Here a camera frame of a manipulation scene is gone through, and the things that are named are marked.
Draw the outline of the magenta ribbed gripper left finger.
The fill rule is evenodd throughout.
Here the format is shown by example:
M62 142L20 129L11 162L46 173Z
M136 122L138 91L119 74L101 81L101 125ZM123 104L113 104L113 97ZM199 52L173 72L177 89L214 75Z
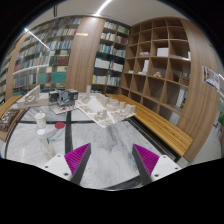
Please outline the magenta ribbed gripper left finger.
M90 155L91 144L88 143L65 155L56 154L44 165L43 169L79 185Z

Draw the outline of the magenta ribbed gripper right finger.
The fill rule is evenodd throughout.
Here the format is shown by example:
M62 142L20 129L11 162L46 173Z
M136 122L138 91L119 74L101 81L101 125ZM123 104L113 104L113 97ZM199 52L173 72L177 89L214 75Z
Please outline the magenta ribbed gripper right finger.
M133 145L132 154L137 164L143 185L159 180L181 169L181 167L167 155L158 156L137 144Z

